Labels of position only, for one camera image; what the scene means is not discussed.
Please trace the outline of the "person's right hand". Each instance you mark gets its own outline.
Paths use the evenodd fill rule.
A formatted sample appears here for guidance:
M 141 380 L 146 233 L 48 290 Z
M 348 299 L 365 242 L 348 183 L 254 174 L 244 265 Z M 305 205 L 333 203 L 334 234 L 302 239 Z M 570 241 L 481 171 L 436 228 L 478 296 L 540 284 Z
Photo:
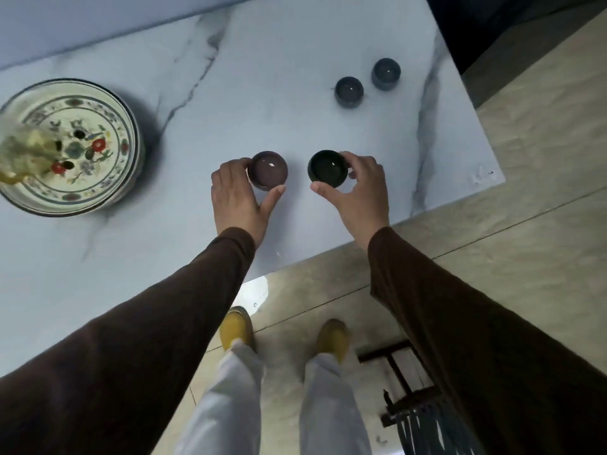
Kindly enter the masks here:
M 335 207 L 356 244 L 368 253 L 372 237 L 390 226 L 389 196 L 383 166 L 372 156 L 359 156 L 343 151 L 341 154 L 352 169 L 356 180 L 353 189 L 344 193 L 340 207 Z

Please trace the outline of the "dark green glazed tea cup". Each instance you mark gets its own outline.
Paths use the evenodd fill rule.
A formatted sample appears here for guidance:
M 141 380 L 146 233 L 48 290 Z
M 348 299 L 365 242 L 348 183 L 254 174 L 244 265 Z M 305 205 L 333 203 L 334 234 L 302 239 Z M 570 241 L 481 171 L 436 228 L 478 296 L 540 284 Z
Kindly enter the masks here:
M 309 159 L 307 172 L 312 182 L 325 183 L 337 189 L 347 179 L 349 166 L 341 153 L 322 150 Z

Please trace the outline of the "purple glazed tea cup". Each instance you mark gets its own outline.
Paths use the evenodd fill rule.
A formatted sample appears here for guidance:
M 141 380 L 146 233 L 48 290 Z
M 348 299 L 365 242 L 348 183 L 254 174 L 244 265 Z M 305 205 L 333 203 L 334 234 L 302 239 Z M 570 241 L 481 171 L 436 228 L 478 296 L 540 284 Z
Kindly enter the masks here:
M 288 165 L 278 153 L 264 151 L 252 157 L 247 173 L 249 181 L 256 189 L 270 191 L 286 183 Z

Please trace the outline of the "person's left forearm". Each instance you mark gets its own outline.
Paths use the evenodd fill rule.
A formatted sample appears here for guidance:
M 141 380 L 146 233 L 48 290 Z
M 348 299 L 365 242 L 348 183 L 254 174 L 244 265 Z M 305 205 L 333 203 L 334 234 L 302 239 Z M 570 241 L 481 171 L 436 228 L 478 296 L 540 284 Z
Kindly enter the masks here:
M 191 263 L 0 378 L 0 455 L 151 455 L 253 262 L 224 230 Z

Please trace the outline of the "grey glazed tea cup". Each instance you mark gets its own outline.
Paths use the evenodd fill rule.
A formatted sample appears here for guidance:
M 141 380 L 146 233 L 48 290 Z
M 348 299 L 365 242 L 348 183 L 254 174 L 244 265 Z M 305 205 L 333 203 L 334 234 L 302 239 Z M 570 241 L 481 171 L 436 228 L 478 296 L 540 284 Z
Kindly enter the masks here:
M 335 85 L 334 98 L 342 108 L 356 108 L 364 98 L 364 87 L 360 80 L 353 76 L 342 77 Z

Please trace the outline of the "blue-grey glazed tea cup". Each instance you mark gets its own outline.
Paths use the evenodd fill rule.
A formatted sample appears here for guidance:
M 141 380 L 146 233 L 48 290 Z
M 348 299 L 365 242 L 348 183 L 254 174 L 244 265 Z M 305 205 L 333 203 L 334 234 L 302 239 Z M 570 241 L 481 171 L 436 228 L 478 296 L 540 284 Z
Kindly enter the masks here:
M 394 59 L 382 58 L 371 69 L 371 82 L 381 91 L 393 90 L 399 83 L 401 67 Z

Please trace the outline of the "person's left yellow shoe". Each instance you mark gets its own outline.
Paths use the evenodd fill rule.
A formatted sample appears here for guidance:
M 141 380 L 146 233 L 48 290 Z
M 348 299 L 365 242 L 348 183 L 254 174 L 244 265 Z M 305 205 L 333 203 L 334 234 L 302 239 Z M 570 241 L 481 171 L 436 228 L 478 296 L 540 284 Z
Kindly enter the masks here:
M 247 310 L 242 306 L 232 306 L 218 329 L 224 351 L 234 342 L 246 344 L 256 352 L 254 328 Z

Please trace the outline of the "person's yellow shoe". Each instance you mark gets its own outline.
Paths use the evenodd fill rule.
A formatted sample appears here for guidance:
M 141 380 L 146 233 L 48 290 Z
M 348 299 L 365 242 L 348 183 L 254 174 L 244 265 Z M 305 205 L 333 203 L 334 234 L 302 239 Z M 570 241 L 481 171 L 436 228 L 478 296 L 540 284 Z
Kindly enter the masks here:
M 224 351 L 234 342 L 246 344 L 256 352 L 254 328 L 247 310 L 242 306 L 232 306 L 218 329 Z
M 351 333 L 345 322 L 330 319 L 324 323 L 316 342 L 317 354 L 328 354 L 341 364 L 350 349 Z

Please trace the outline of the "person's right yellow shoe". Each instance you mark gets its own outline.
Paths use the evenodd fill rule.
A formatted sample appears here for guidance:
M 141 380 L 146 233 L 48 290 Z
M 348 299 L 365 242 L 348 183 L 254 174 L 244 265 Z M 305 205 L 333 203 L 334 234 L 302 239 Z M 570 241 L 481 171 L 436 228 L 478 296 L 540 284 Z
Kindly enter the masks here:
M 324 323 L 316 342 L 317 354 L 328 354 L 341 364 L 350 349 L 351 333 L 345 322 L 330 319 Z

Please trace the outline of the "person's left leg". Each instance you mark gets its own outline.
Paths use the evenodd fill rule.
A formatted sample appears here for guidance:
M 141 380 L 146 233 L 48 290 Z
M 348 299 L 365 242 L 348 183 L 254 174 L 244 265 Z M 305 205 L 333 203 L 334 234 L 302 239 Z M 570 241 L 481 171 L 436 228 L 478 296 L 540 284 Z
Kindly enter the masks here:
M 182 433 L 174 455 L 259 455 L 265 366 L 238 338 L 218 364 Z

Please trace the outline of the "person's leg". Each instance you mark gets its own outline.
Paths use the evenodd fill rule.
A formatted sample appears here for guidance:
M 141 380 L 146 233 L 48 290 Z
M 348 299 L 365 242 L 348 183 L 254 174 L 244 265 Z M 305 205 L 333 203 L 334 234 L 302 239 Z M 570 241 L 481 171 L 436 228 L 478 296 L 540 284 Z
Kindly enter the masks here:
M 301 455 L 372 455 L 354 393 L 334 354 L 320 353 L 307 362 L 304 386 Z
M 174 455 L 259 455 L 265 366 L 238 338 L 218 364 L 182 433 Z

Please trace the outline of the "dark wooden stool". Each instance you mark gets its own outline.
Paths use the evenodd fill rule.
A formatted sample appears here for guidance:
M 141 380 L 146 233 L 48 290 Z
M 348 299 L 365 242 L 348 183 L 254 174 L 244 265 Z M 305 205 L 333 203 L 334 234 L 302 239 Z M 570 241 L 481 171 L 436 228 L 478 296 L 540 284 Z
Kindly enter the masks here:
M 396 377 L 400 387 L 404 391 L 404 396 L 394 401 L 391 399 L 388 391 L 383 391 L 383 396 L 386 404 L 386 410 L 380 415 L 380 421 L 384 428 L 392 427 L 401 421 L 401 417 L 408 414 L 416 408 L 428 404 L 433 400 L 442 397 L 441 390 L 436 385 L 423 386 L 420 390 L 413 390 L 400 370 L 394 353 L 399 351 L 410 351 L 416 357 L 424 369 L 423 361 L 416 348 L 409 339 L 404 339 L 399 342 L 385 345 L 373 351 L 363 351 L 356 353 L 356 357 L 360 364 L 369 361 L 385 359 L 391 369 L 391 372 Z

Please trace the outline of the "person's right leg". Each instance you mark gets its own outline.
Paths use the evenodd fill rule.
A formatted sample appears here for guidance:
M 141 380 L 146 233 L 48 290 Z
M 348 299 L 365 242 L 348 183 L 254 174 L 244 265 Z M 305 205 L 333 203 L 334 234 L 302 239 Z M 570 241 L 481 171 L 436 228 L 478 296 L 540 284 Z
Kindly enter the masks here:
M 307 362 L 304 386 L 301 455 L 372 455 L 354 393 L 334 354 L 320 353 Z

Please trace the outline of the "clear glass pitcher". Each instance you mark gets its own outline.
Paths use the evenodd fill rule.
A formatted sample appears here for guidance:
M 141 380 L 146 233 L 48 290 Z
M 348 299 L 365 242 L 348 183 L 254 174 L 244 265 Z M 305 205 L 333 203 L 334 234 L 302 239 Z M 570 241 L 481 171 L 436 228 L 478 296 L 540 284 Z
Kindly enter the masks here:
M 0 183 L 15 185 L 48 172 L 61 159 L 62 135 L 0 115 Z

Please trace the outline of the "dark striped cloth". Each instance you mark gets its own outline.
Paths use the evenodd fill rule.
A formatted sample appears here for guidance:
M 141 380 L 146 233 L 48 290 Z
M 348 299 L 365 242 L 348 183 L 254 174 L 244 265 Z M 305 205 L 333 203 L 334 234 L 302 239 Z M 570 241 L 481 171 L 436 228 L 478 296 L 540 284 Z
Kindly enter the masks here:
M 404 455 L 486 455 L 471 430 L 445 400 L 399 413 L 395 423 Z

